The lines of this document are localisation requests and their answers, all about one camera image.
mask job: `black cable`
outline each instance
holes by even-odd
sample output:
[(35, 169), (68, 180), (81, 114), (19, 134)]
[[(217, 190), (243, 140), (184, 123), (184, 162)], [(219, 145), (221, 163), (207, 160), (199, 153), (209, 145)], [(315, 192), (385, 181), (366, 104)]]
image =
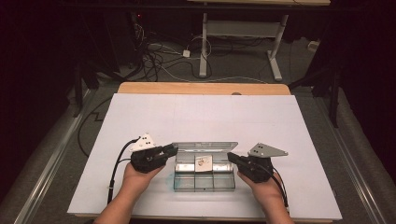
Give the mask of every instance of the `black cable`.
[(279, 172), (276, 171), (277, 174), (279, 175), (280, 180), (282, 181), (283, 188), (282, 188), (282, 185), (280, 185), (279, 181), (276, 179), (276, 177), (273, 174), (271, 174), (265, 167), (263, 167), (262, 165), (259, 165), (257, 163), (256, 163), (256, 165), (259, 166), (260, 168), (262, 168), (268, 175), (271, 176), (271, 178), (274, 179), (275, 183), (279, 187), (280, 193), (282, 194), (283, 204), (285, 205), (285, 207), (287, 208), (287, 210), (289, 212), (288, 196), (287, 196), (286, 189), (285, 189), (285, 186), (284, 186), (283, 181), (282, 181), (282, 177), (280, 177)]
[(103, 105), (105, 102), (111, 100), (111, 98), (112, 98), (112, 96), (109, 97), (109, 98), (107, 98), (107, 99), (105, 99), (102, 103), (100, 103), (95, 109), (93, 109), (93, 110), (90, 112), (90, 114), (87, 115), (87, 117), (85, 117), (85, 119), (81, 122), (81, 125), (79, 125), (78, 134), (77, 134), (78, 146), (79, 146), (79, 149), (81, 150), (81, 152), (82, 152), (87, 158), (90, 157), (90, 155), (89, 155), (89, 154), (84, 150), (84, 148), (82, 147), (81, 139), (80, 139), (80, 134), (81, 134), (82, 126), (83, 126), (84, 123), (87, 121), (88, 117), (89, 117), (90, 115), (92, 115), (92, 114), (96, 115), (95, 121), (102, 121), (102, 120), (99, 120), (99, 119), (98, 119), (99, 113), (98, 113), (98, 112), (94, 112), (94, 111), (95, 111), (97, 108), (99, 108), (99, 106)]
[(123, 154), (123, 152), (125, 151), (125, 149), (131, 145), (132, 143), (137, 142), (137, 140), (139, 140), (139, 138), (134, 139), (129, 141), (127, 144), (125, 144), (125, 146), (122, 148), (120, 155), (117, 157), (117, 161), (116, 164), (114, 165), (114, 169), (113, 169), (113, 174), (111, 175), (111, 179), (110, 179), (110, 184), (108, 186), (108, 195), (107, 195), (107, 204), (111, 203), (111, 201), (113, 200), (113, 189), (114, 189), (114, 183), (116, 182), (114, 180), (115, 176), (116, 176), (116, 172), (117, 172), (117, 167), (119, 166), (120, 162), (121, 162), (121, 156)]

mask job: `hand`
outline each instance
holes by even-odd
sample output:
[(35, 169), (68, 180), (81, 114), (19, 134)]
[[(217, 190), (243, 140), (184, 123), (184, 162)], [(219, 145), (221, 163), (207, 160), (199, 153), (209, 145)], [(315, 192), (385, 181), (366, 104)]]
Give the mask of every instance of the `hand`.
[(149, 187), (151, 179), (162, 169), (163, 167), (160, 167), (147, 174), (144, 174), (136, 171), (132, 164), (128, 162), (128, 164), (125, 166), (120, 191), (123, 191), (123, 193), (131, 195), (132, 197), (135, 196), (138, 198)]
[[(272, 178), (267, 182), (254, 183), (240, 172), (238, 175), (250, 186), (257, 202), (262, 206), (267, 223), (294, 223), (283, 204), (282, 193)], [(277, 173), (274, 173), (274, 177), (281, 183)]]
[(125, 167), (120, 192), (93, 223), (129, 223), (134, 204), (140, 195), (149, 187), (151, 179), (162, 168), (160, 167), (147, 174), (143, 174), (137, 172), (132, 164), (128, 162)]

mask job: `white metal desk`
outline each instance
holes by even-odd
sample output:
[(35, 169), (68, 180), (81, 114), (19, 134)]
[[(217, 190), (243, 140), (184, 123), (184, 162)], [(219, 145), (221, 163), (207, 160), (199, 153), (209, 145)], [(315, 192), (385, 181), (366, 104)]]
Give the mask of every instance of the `white metal desk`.
[[(106, 206), (107, 186), (120, 149), (149, 132), (162, 146), (236, 141), (239, 145), (233, 152), (247, 155), (247, 150), (263, 142), (288, 151), (288, 157), (273, 158), (273, 164), (285, 181), (291, 217), (304, 222), (341, 218), (300, 109), (285, 85), (124, 83), (119, 92), (112, 99), (68, 213), (97, 216)], [(230, 95), (233, 92), (243, 95)], [(123, 158), (128, 157), (130, 154), (124, 153)], [(174, 192), (174, 165), (171, 158), (154, 177), (133, 217), (264, 219), (250, 188), (239, 177), (234, 192)], [(120, 188), (121, 170), (115, 193)]]
[[(230, 4), (265, 4), (265, 5), (304, 5), (304, 6), (328, 6), (330, 0), (190, 0), (193, 2), (230, 3)], [(258, 21), (212, 21), (207, 19), (204, 13), (202, 29), (202, 49), (200, 61), (200, 77), (206, 77), (207, 66), (207, 36), (252, 36), (252, 37), (274, 37), (273, 48), (267, 51), (267, 57), (276, 81), (282, 80), (279, 66), (276, 62), (276, 54), (285, 31), (289, 15), (283, 15), (280, 22), (258, 22)]]

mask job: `wooden table edge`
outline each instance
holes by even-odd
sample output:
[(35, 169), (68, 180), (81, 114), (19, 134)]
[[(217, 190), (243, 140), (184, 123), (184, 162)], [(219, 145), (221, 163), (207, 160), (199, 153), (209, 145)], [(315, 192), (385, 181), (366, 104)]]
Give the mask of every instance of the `wooden table edge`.
[(118, 93), (204, 95), (290, 95), (285, 84), (123, 82)]

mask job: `white tabletop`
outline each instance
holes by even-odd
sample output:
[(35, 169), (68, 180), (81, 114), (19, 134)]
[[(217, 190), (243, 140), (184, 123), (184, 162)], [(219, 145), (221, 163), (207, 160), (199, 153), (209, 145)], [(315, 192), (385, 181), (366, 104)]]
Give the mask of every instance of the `white tabletop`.
[[(114, 95), (68, 213), (97, 216), (106, 206), (107, 186), (122, 147), (149, 133), (157, 145), (172, 142), (238, 142), (247, 155), (261, 142), (288, 151), (272, 158), (282, 175), (295, 220), (337, 220), (341, 214), (294, 96)], [(125, 151), (123, 158), (129, 158)], [(116, 175), (114, 195), (125, 164)], [(264, 215), (250, 188), (235, 177), (233, 192), (174, 192), (175, 158), (152, 180), (133, 216), (257, 219)]]

